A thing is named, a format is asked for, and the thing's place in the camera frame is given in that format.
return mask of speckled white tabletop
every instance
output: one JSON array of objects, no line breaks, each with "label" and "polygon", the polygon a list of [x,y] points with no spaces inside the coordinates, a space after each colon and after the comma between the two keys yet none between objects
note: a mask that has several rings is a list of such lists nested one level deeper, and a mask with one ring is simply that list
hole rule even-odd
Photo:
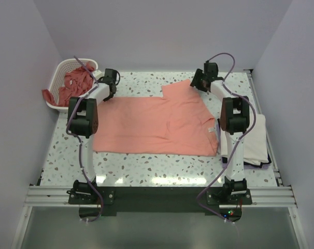
[{"label": "speckled white tabletop", "polygon": [[[162,85],[192,79],[194,72],[121,72],[116,96],[162,96]],[[254,105],[246,73],[232,73],[226,84],[234,92],[247,95]],[[221,102],[213,94],[199,92],[210,112],[219,117]],[[71,186],[81,174],[78,141],[66,132],[67,114],[60,114],[42,173],[42,186]],[[93,154],[99,185],[102,186],[206,186],[222,170],[221,157]],[[245,169],[249,187],[277,186],[273,165],[268,169]],[[221,186],[224,176],[214,186]]]}]

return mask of laundry basket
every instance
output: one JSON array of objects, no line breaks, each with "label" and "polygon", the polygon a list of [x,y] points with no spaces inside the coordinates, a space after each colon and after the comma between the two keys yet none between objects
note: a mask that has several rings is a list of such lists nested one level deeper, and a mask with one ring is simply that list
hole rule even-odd
[{"label": "laundry basket", "polygon": [[[95,70],[98,69],[98,64],[96,61],[91,60],[91,59],[79,59],[80,61],[82,61],[85,65],[87,62],[89,62],[90,65],[92,65]],[[51,92],[51,94],[54,97],[54,101],[56,103],[58,103],[59,101],[59,87],[63,87],[64,86],[64,77],[66,73],[69,73],[71,71],[73,71],[74,69],[80,67],[81,65],[79,64],[79,62],[77,62],[76,59],[68,59],[68,60],[64,60],[62,61],[56,68],[54,75],[52,77],[52,81],[51,84],[49,86],[49,91]],[[61,113],[65,113],[68,111],[68,107],[60,107],[60,106],[54,106],[51,105],[50,103],[47,102],[47,105],[52,108],[52,109],[56,109]]]}]

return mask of white wall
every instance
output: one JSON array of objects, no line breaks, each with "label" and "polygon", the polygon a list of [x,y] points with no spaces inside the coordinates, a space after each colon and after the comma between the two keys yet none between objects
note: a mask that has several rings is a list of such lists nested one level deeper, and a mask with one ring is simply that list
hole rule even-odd
[{"label": "white wall", "polygon": [[294,0],[253,72],[281,176],[314,248],[314,0]]},{"label": "white wall", "polygon": [[0,1],[0,248],[10,248],[55,124],[42,99],[60,55],[31,0]]},{"label": "white wall", "polygon": [[[61,56],[123,70],[194,70],[227,51],[253,68],[291,0],[34,0]],[[222,70],[229,58],[218,60]]]}]

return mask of purple cable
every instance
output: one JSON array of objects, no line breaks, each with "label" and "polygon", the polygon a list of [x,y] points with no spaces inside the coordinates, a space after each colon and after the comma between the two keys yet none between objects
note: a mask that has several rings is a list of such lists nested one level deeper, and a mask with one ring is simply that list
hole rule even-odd
[{"label": "purple cable", "polygon": [[74,59],[76,59],[76,61],[79,62],[79,64],[84,68],[84,70],[86,70],[89,73],[90,77],[92,77],[94,81],[97,82],[97,79],[95,78],[95,76],[92,74],[92,72],[88,70],[88,68],[83,64],[83,62],[80,61],[79,58],[77,58],[76,56],[74,56]]},{"label": "purple cable", "polygon": [[[74,57],[80,64],[82,63],[78,58]],[[72,123],[73,119],[74,119],[74,116],[76,114],[76,111],[78,110],[79,108],[79,105],[81,103],[81,101],[83,99],[85,99],[90,93],[92,93],[93,91],[95,91],[97,89],[98,86],[95,86],[94,88],[90,89],[85,96],[79,98],[78,102],[76,103],[74,109],[73,109],[73,112],[68,120],[68,123],[67,123],[67,127],[66,127],[66,133],[70,136],[73,136],[73,137],[76,137],[78,140],[79,140],[79,164],[80,164],[80,168],[81,168],[81,171],[83,173],[83,176],[85,178],[85,180],[87,181],[88,185],[92,188],[92,190],[97,194],[97,196],[99,197],[99,199],[101,200],[101,209],[98,213],[98,215],[92,219],[87,219],[87,222],[94,222],[95,220],[97,220],[101,215],[102,215],[102,212],[103,212],[103,206],[104,206],[104,202],[103,202],[103,197],[102,195],[98,192],[98,190],[92,185],[92,183],[90,182],[89,178],[87,177],[85,171],[84,171],[84,167],[82,165],[82,140],[81,138],[77,135],[77,134],[73,134],[73,133],[70,133],[69,132],[69,127],[70,127],[70,124]]]},{"label": "purple cable", "polygon": [[218,217],[224,219],[224,220],[227,221],[227,222],[232,222],[232,221],[230,221],[229,219],[226,219],[225,217],[223,217],[221,214],[217,213],[216,211],[214,211],[214,210],[210,209],[209,207],[203,205],[203,204],[200,203],[200,201],[199,201],[200,198],[202,197],[202,195],[203,195],[206,191],[208,191],[209,188],[217,181],[217,179],[225,172],[225,170],[227,169],[227,167],[228,167],[229,164],[230,164],[230,161],[231,161],[231,159],[232,159],[232,157],[233,157],[233,154],[234,154],[236,148],[238,147],[238,144],[239,144],[240,140],[243,139],[243,138],[254,128],[254,126],[255,126],[255,124],[256,124],[256,113],[255,113],[255,109],[254,109],[253,105],[252,105],[252,104],[249,102],[249,100],[247,100],[245,97],[243,97],[243,96],[241,96],[241,95],[239,95],[239,94],[233,93],[233,92],[232,92],[229,88],[227,88],[227,86],[225,85],[225,80],[227,79],[227,77],[228,77],[229,74],[232,72],[232,70],[233,70],[233,68],[234,68],[234,66],[235,66],[235,58],[234,58],[234,56],[231,55],[230,53],[225,53],[225,52],[223,52],[223,53],[219,53],[219,54],[217,54],[217,55],[211,57],[209,60],[207,60],[207,62],[209,62],[209,61],[212,60],[213,58],[215,58],[215,57],[217,57],[217,56],[220,56],[220,55],[222,55],[222,54],[225,54],[225,55],[227,55],[227,56],[230,56],[230,57],[233,59],[233,65],[232,65],[231,69],[230,69],[229,72],[226,74],[226,76],[225,76],[225,78],[224,78],[224,80],[223,80],[223,87],[224,87],[224,89],[225,89],[229,94],[231,94],[231,95],[233,95],[233,96],[237,96],[237,97],[239,97],[239,98],[245,100],[245,101],[249,104],[250,108],[251,108],[252,111],[253,111],[254,121],[253,121],[252,126],[251,126],[251,127],[239,138],[239,140],[235,143],[235,146],[234,146],[234,148],[233,148],[233,150],[232,150],[232,152],[231,152],[231,154],[230,154],[230,158],[229,158],[228,161],[227,161],[226,167],[217,175],[217,177],[216,177],[205,189],[203,189],[203,190],[198,194],[198,196],[196,197],[196,200],[197,200],[198,204],[199,204],[201,207],[203,207],[204,209],[206,209],[206,210],[208,210],[208,211],[214,213],[215,215],[217,215]]}]

